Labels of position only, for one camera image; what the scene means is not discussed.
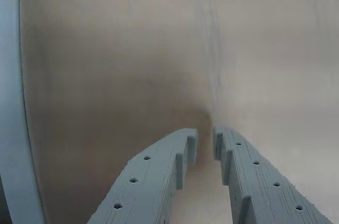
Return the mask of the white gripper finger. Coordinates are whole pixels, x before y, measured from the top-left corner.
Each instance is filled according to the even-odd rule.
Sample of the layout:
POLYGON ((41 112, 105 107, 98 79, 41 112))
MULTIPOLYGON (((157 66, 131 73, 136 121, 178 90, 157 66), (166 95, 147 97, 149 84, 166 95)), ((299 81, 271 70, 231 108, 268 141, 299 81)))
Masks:
POLYGON ((180 129, 128 160, 88 223, 169 223, 198 140, 196 129, 180 129))
POLYGON ((214 127, 213 154, 229 189, 233 223, 330 223, 234 129, 214 127))

